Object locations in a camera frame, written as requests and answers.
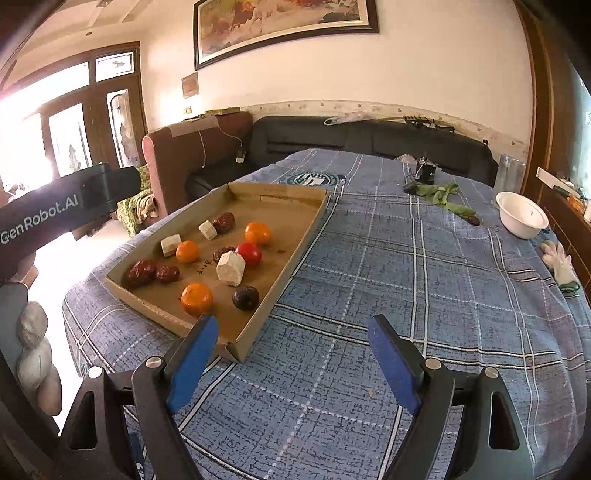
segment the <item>painting frame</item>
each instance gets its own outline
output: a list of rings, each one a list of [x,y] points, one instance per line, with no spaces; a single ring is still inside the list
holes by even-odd
[[[268,45],[282,43],[285,41],[297,40],[299,38],[350,33],[379,33],[378,11],[376,8],[375,0],[357,0],[357,3],[361,4],[365,8],[367,14],[366,24],[351,25],[346,24],[347,22],[334,22],[334,26],[326,26],[323,28],[318,28],[315,25],[309,25],[308,30],[306,30],[306,27],[301,27],[299,31],[290,31],[294,29],[287,29],[283,30],[286,32],[285,34],[282,34],[280,31],[278,31],[271,38],[263,38],[261,40],[256,40],[255,38],[253,38],[251,43],[242,42],[245,43],[244,45],[241,45],[241,43],[237,43],[234,46],[221,49],[219,52],[216,52],[214,56],[210,55],[210,57],[212,58],[200,59],[200,6],[214,1],[216,0],[198,0],[193,5],[193,57],[195,62],[195,71],[208,65],[211,65],[213,63],[216,63],[218,61],[228,59],[235,55],[239,55],[246,51],[254,50],[260,47],[266,47]]]

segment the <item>cardboard tray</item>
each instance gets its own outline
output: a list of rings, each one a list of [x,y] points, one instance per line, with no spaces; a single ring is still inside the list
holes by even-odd
[[[121,259],[107,274],[106,287],[147,318],[185,337],[196,319],[184,311],[181,293],[190,283],[207,284],[213,294],[211,313],[219,322],[216,353],[243,362],[326,210],[327,197],[326,191],[317,187],[242,182],[219,187],[165,223]],[[199,225],[227,211],[234,214],[235,227],[208,241],[199,232]],[[242,312],[232,303],[235,288],[217,278],[213,253],[221,247],[235,247],[243,242],[246,225],[255,221],[266,223],[273,237],[269,245],[261,248],[261,263],[246,267],[241,283],[257,288],[260,304],[254,312]],[[181,265],[174,256],[164,258],[160,241],[175,233],[179,233],[182,240],[197,243],[200,250],[197,262]],[[180,279],[168,285],[154,281],[133,291],[122,287],[121,280],[127,269],[143,258],[178,266]]]

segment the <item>red date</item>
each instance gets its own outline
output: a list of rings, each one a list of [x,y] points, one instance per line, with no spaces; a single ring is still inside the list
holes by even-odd
[[[227,252],[233,252],[233,251],[234,251],[234,247],[222,247],[222,248],[220,248],[219,250],[216,250],[216,251],[213,253],[213,261],[214,261],[215,263],[218,263],[218,262],[220,261],[220,258],[222,257],[222,255],[223,255],[224,253],[227,253]]]
[[[178,280],[180,270],[178,267],[169,267],[168,265],[160,265],[156,271],[156,278],[160,283],[172,283]]]
[[[124,275],[123,283],[128,288],[138,288],[150,283],[156,276],[154,260],[139,260]]]
[[[232,212],[221,213],[212,222],[219,235],[228,233],[230,230],[232,230],[232,228],[234,228],[234,223],[234,214]]]

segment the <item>blue plaid bedsheet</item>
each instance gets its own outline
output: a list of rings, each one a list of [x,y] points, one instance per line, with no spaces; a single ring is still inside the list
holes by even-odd
[[[301,263],[247,361],[216,358],[179,429],[207,479],[379,479],[411,423],[368,346],[368,318],[383,313],[425,356],[449,368],[500,370],[538,478],[548,479],[580,438],[591,373],[591,312],[565,298],[540,259],[539,244],[512,236],[491,189],[457,183],[453,199],[482,226],[402,192],[405,161],[306,150],[244,181],[318,185],[331,193]],[[67,293],[64,322],[81,374],[135,368],[163,354],[174,336],[113,298],[103,280],[126,244]],[[432,478],[444,478],[457,436],[446,427]],[[131,431],[138,430],[133,409]],[[146,478],[151,478],[149,463]]]

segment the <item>metal screw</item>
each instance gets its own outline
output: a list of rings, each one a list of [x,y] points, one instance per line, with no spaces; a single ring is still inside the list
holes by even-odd
[[[496,368],[486,367],[484,369],[484,374],[488,378],[497,378],[499,376],[499,371]]]
[[[90,367],[88,370],[88,376],[91,378],[99,378],[103,374],[103,369],[101,367]]]
[[[159,356],[151,356],[146,360],[148,368],[158,368],[160,365],[162,365],[162,359]]]
[[[439,370],[441,368],[441,362],[436,358],[427,358],[425,360],[425,367],[429,370]]]

